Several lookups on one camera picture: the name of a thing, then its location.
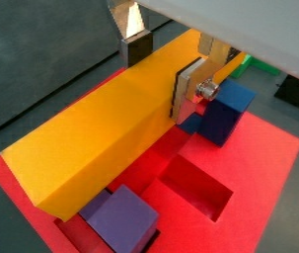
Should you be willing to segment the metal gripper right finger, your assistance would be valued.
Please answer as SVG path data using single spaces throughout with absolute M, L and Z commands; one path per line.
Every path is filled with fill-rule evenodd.
M 241 52 L 207 34 L 200 35 L 197 51 L 200 56 L 174 74 L 169 117 L 177 125 L 201 101 L 215 99 L 220 84 L 241 64 Z

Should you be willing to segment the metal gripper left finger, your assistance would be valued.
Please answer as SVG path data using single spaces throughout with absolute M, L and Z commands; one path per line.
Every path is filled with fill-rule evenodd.
M 134 0 L 106 0 L 106 4 L 120 36 L 120 54 L 129 68 L 152 53 L 152 33 Z

